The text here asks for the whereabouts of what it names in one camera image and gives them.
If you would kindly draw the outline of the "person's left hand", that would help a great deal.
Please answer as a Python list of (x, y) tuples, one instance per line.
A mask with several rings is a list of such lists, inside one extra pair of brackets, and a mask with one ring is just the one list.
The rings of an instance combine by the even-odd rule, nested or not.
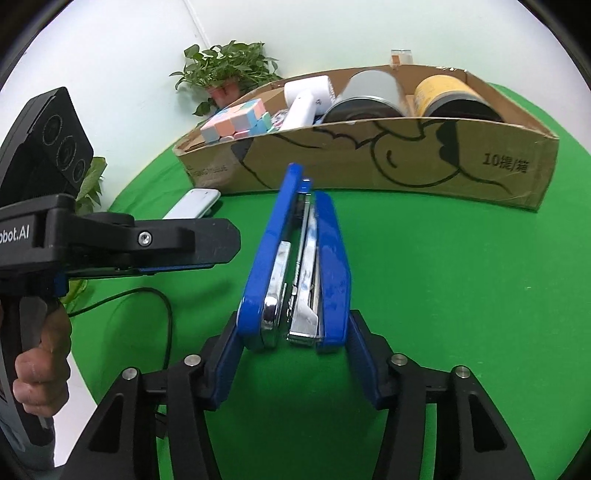
[(48, 314), (41, 330), (40, 344), (21, 353), (15, 361), (15, 399), (25, 412), (50, 418), (69, 398), (71, 322), (61, 303)]

